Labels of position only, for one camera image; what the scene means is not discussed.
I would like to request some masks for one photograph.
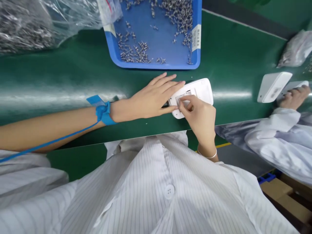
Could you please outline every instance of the white device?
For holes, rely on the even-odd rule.
[[[277,97],[276,101],[280,102],[283,98],[284,95],[286,93],[288,93],[288,90],[294,89],[294,88],[298,88],[301,87],[303,85],[309,86],[309,82],[308,81],[293,81],[293,82],[289,82],[281,91],[281,93],[279,94],[279,96]]]
[[[175,92],[168,100],[169,106],[179,106],[179,99],[186,95],[195,95],[204,102],[211,105],[214,104],[211,85],[207,78],[196,80],[184,85],[183,88]],[[189,101],[183,101],[183,104],[186,107],[189,104]],[[177,119],[184,118],[184,115],[179,110],[174,110],[172,114]]]
[[[278,72],[264,75],[257,102],[273,102],[293,75],[289,72]]]

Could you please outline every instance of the green workbench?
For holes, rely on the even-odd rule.
[[[168,71],[177,81],[207,77],[212,86],[216,125],[267,117],[273,104],[257,103],[264,74],[292,72],[292,80],[311,80],[299,68],[277,69],[286,41],[202,12],[201,64],[196,70]],[[60,48],[0,58],[0,124],[89,106],[99,94],[105,101],[129,98],[161,71],[127,70],[111,60],[103,30],[82,31]],[[306,102],[311,107],[311,98]],[[65,147],[190,129],[171,114],[120,123],[88,133]]]

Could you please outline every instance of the cardboard box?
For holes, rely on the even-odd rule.
[[[285,175],[281,179],[289,182],[289,184],[275,178],[270,182],[264,182],[260,185],[263,193],[299,231],[310,228],[312,211],[296,201],[293,198],[293,194],[300,190],[304,191],[305,196],[311,198],[309,194],[312,194],[312,189]]]

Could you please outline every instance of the finger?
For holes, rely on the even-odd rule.
[[[306,85],[303,85],[302,87],[303,87],[303,89],[304,89],[305,95],[308,96],[309,93],[311,93],[310,87],[309,87],[309,86],[306,86]]]
[[[163,77],[156,82],[155,86],[160,87],[163,84],[167,83],[168,81],[173,80],[174,78],[176,78],[176,74],[173,74],[173,75],[167,76],[167,77]]]
[[[180,100],[181,101],[188,100],[193,104],[193,106],[196,106],[202,103],[202,101],[195,95],[186,95],[186,96],[181,97]]]
[[[296,90],[299,91],[299,93],[304,93],[305,89],[303,87],[297,87]]]
[[[186,118],[187,116],[189,116],[189,114],[191,114],[184,106],[184,103],[182,101],[179,101],[179,110],[181,111],[181,113],[184,115],[184,117]]]
[[[190,102],[189,104],[188,104],[188,106],[186,107],[186,109],[188,110],[188,111],[192,111],[193,110],[193,104]]]
[[[300,96],[300,93],[299,93],[299,91],[297,89],[292,89],[289,92],[292,93],[292,96],[294,98]]]
[[[167,89],[163,93],[164,98],[168,100],[175,92],[181,89],[184,85],[185,85],[185,81],[180,81],[176,85],[171,86],[169,89]]]
[[[169,107],[161,108],[159,112],[160,112],[160,115],[162,115],[162,114],[171,113],[178,109],[179,109],[178,106],[169,106]]]
[[[164,72],[163,74],[161,74],[161,75],[155,77],[154,79],[152,79],[152,81],[149,83],[149,85],[154,85],[154,84],[156,84],[157,81],[159,81],[161,78],[166,77],[166,75],[167,75],[167,72]]]
[[[284,95],[284,98],[283,98],[283,101],[284,100],[289,100],[292,98],[292,94],[290,92],[287,92],[285,95]]]
[[[167,83],[163,84],[162,86],[159,87],[159,91],[161,93],[166,92],[166,90],[168,90],[169,88],[171,88],[174,85],[177,85],[179,82],[176,81],[168,81]]]

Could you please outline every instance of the blue wrist strap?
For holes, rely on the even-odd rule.
[[[92,105],[92,106],[96,106],[96,115],[97,115],[97,122],[92,124],[91,126],[89,127],[86,127],[82,130],[79,130],[77,132],[74,132],[72,134],[69,134],[67,136],[64,136],[64,137],[61,137],[59,139],[55,139],[55,140],[52,140],[52,141],[49,141],[47,143],[44,143],[44,144],[41,144],[41,145],[38,145],[36,147],[33,147],[33,148],[30,148],[30,149],[27,149],[27,150],[24,150],[22,152],[19,152],[19,153],[16,153],[16,154],[12,154],[6,158],[2,158],[0,159],[0,163],[3,163],[3,162],[6,162],[6,161],[9,161],[10,159],[13,159],[13,158],[16,158],[18,156],[21,156],[21,155],[24,155],[24,154],[27,154],[29,152],[33,152],[33,151],[36,151],[40,148],[43,148],[43,147],[46,147],[48,145],[51,145],[53,143],[56,143],[56,142],[59,142],[61,140],[64,140],[66,138],[69,138],[69,137],[72,137],[78,133],[82,133],[84,132],[85,130],[88,130],[92,127],[94,127],[95,125],[98,124],[98,122],[102,121],[105,125],[113,125],[113,124],[116,124],[110,117],[110,111],[111,111],[111,105],[110,105],[110,102],[103,102],[103,100],[98,96],[98,95],[95,95],[95,96],[92,96],[92,97],[89,97],[87,98],[87,101]]]
[[[104,102],[99,95],[94,95],[87,98],[87,101],[96,107],[97,121],[102,121],[106,126],[117,124],[110,117],[111,105],[110,102]]]

